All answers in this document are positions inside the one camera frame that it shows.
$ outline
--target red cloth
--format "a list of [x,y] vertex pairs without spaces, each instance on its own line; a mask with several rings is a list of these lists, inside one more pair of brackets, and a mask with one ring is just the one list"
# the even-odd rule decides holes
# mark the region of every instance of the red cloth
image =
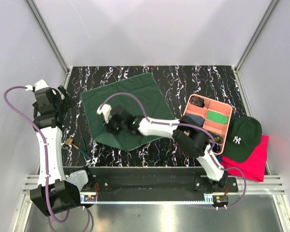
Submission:
[[[221,164],[225,168],[237,167],[241,169],[247,179],[262,182],[264,180],[265,163],[267,159],[267,142],[269,136],[262,135],[260,144],[253,150],[249,158],[242,163],[235,162],[222,154]],[[230,175],[242,176],[236,169],[228,171]]]

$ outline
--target dark green baseball cap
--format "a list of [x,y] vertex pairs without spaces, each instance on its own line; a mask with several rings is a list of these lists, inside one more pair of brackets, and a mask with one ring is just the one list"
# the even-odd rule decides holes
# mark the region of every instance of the dark green baseball cap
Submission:
[[261,136],[261,124],[255,118],[231,119],[222,155],[236,162],[244,162],[260,144]]

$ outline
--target reflective metal surface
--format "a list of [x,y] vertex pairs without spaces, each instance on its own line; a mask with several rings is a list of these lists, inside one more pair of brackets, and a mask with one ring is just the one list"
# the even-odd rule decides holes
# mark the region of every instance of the reflective metal surface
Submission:
[[[231,202],[238,196],[231,196]],[[94,205],[94,232],[281,232],[271,196],[246,196],[228,210],[206,210],[190,205]],[[57,232],[80,232],[87,214],[77,208],[63,224],[53,222]],[[33,206],[27,232],[51,231],[47,218]]]

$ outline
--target white wall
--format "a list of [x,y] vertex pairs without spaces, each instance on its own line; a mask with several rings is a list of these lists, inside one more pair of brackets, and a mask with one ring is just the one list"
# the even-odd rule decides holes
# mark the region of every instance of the white wall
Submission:
[[[4,102],[4,91],[44,78],[57,87],[60,68],[24,0],[0,0],[0,232],[11,231],[27,175],[39,161],[32,127]],[[29,117],[34,95],[15,90],[9,100]]]
[[290,203],[290,0],[281,1],[240,70],[252,113],[270,136],[268,160]]
[[236,65],[270,0],[35,0],[69,66]]

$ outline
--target ny logo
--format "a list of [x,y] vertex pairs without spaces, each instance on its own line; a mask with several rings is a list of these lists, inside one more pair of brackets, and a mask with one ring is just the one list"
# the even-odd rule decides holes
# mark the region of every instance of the ny logo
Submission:
[[236,144],[240,144],[241,138],[238,138],[238,136],[235,136],[233,139],[233,142],[235,142]]

